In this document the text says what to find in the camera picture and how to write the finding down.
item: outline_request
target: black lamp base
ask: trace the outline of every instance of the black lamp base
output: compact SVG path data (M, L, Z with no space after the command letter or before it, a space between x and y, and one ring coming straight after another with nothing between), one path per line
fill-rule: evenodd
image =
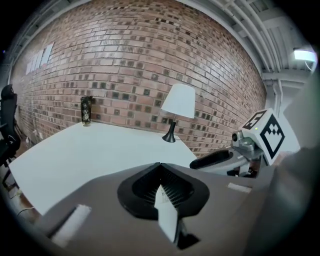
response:
M164 141L170 142L170 143L176 142L176 139L175 139L175 136L174 136L175 126L176 126L176 122L175 122L175 121L172 121L172 122L171 122L171 125L170 125L169 131L167 132L166 135L164 135L164 136L162 137L162 139L163 139Z

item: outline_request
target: desk surface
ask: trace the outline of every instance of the desk surface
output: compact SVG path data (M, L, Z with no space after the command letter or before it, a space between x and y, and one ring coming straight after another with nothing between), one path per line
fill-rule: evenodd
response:
M11 172L40 214L86 182L155 162L189 167L195 155L163 134L103 123L81 123L45 139L10 165Z

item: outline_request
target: brick wall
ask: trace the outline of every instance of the brick wall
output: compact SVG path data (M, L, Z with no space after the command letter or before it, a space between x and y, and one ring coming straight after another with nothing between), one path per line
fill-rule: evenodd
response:
M26 74L54 42L49 62ZM27 136L51 136L80 122L80 97L95 98L97 122L167 132L161 105L175 83L196 90L195 119L175 132L196 156L230 143L232 131L265 105L252 60L221 25L173 0L93 0L54 20L12 70L17 118Z

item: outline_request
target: white sticker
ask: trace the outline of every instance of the white sticker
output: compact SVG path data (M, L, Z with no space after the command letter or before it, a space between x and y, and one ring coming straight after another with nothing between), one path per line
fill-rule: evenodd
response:
M34 55L31 62L31 71L34 71L36 69L36 62L37 62L38 54Z
M63 226L54 234L52 242L64 248L80 229L91 212L91 207L79 204Z
M47 47L45 48L44 54L42 55L42 60L41 60L40 66L42 66L43 64L46 64L48 62L53 46L54 46L54 42L47 45Z
M26 65L26 71L25 71L25 74L27 75L27 74L29 74L30 73L30 71L31 71L31 62L29 62L27 65Z
M35 62L35 69L38 69L40 67L41 59L42 59L42 54L44 53L44 50L40 50L38 52L38 55L36 57L36 62Z
M227 187L229 189L240 191L240 192L244 192L244 193L250 193L251 189L252 189L251 187L241 186L241 185L237 185L237 184L234 184L234 183L229 183Z
M173 243L176 237L178 225L178 212L168 198L162 185L155 194L154 207L158 210L158 222L162 231Z

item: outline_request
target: office chair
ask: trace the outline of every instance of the office chair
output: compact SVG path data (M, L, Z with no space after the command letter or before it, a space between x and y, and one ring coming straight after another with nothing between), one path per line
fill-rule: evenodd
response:
M0 110L0 132L3 139L0 140L0 166L8 168L2 181L3 186L8 189L6 179L11 171L8 163L15 158L15 154L20 147L21 140L15 131L15 112L17 108L17 94L12 89L12 84L5 86L1 91L1 110Z

